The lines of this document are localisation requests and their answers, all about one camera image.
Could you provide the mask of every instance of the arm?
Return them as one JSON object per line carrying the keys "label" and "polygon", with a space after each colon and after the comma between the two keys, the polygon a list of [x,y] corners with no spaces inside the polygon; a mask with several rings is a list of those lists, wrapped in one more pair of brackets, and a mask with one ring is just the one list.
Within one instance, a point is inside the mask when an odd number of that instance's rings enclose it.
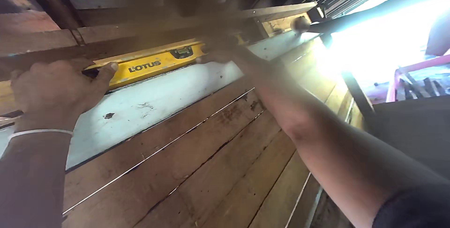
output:
{"label": "arm", "polygon": [[303,162],[356,227],[371,227],[381,205],[398,190],[446,183],[402,152],[341,121],[283,68],[247,49],[213,52],[205,61],[224,56],[251,78]]}
{"label": "arm", "polygon": [[[92,80],[81,70],[88,60],[34,64],[11,80],[24,115],[15,132],[33,129],[73,131],[78,117],[108,89],[116,67],[103,67]],[[5,227],[61,227],[64,176],[71,136],[31,133],[11,139],[0,159],[0,220]]]}

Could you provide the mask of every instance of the wooden slat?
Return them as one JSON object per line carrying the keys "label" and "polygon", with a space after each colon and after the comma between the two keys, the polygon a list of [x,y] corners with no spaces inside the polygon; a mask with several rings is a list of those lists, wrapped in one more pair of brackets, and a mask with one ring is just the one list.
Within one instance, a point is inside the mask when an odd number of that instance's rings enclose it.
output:
{"label": "wooden slat", "polygon": [[[72,209],[65,215],[63,226],[132,227],[261,111],[254,91],[249,92]],[[132,143],[139,146],[152,141],[152,134],[148,134]],[[123,152],[116,154],[113,159],[126,155]]]}
{"label": "wooden slat", "polygon": [[[180,185],[176,192],[182,200],[174,204],[185,204],[191,219],[195,220],[195,225],[203,226],[214,208],[228,196],[236,182],[273,142],[279,131],[280,128],[270,113],[261,114]],[[138,224],[138,227],[152,226],[150,220],[154,216],[170,218],[175,215],[177,212],[174,211],[174,206],[164,208],[158,206]]]}
{"label": "wooden slat", "polygon": [[0,57],[12,57],[23,53],[77,45],[72,33],[67,29],[30,34],[0,35]]}
{"label": "wooden slat", "polygon": [[0,114],[7,114],[17,110],[14,102],[11,81],[0,81]]}
{"label": "wooden slat", "polygon": [[198,101],[176,115],[162,121],[113,149],[94,158],[66,175],[64,210],[126,172],[133,165],[181,136],[229,102],[250,90],[242,78]]}
{"label": "wooden slat", "polygon": [[375,110],[369,98],[364,94],[355,77],[351,72],[343,72],[342,77],[347,84],[348,90],[355,99],[355,103],[361,108],[361,112],[366,118],[375,116]]}
{"label": "wooden slat", "polygon": [[315,201],[320,192],[320,184],[310,175],[286,228],[309,228],[308,224],[311,223],[317,207]]}
{"label": "wooden slat", "polygon": [[350,125],[352,125],[353,127],[359,128],[361,130],[364,130],[363,114],[361,113],[356,102],[353,104],[351,116],[352,116],[352,119],[350,121]]}
{"label": "wooden slat", "polygon": [[264,200],[250,228],[284,228],[308,178],[308,168],[295,153]]}
{"label": "wooden slat", "polygon": [[247,228],[294,152],[291,139],[279,132],[202,227]]}

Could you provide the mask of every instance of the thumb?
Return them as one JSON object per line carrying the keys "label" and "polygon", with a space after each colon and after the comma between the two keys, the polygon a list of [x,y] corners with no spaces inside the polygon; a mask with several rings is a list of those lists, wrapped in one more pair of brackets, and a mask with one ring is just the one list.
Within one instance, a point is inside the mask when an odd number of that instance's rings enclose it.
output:
{"label": "thumb", "polygon": [[101,90],[107,90],[109,87],[109,81],[112,79],[116,71],[119,69],[119,64],[116,62],[110,62],[100,68],[97,77],[92,81],[92,84],[96,88]]}

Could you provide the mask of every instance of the red metal frame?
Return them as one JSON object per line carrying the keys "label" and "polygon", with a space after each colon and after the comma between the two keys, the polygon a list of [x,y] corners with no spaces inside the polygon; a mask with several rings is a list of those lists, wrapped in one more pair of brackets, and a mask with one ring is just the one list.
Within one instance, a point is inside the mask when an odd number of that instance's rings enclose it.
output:
{"label": "red metal frame", "polygon": [[402,72],[413,72],[420,69],[425,69],[432,66],[437,66],[441,64],[450,63],[450,54],[437,57],[431,60],[423,61],[417,64],[411,64],[400,69],[396,69],[394,72],[394,78],[389,83],[389,89],[387,90],[386,102],[394,102],[396,101],[395,90],[398,88],[400,82],[401,71]]}

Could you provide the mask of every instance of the dark sleeve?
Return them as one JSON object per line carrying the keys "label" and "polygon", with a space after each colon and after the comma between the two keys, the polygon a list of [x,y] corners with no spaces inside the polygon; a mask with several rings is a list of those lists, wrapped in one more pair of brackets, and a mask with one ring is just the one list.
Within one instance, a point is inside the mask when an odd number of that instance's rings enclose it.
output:
{"label": "dark sleeve", "polygon": [[450,186],[427,185],[398,192],[381,206],[372,227],[450,227]]}

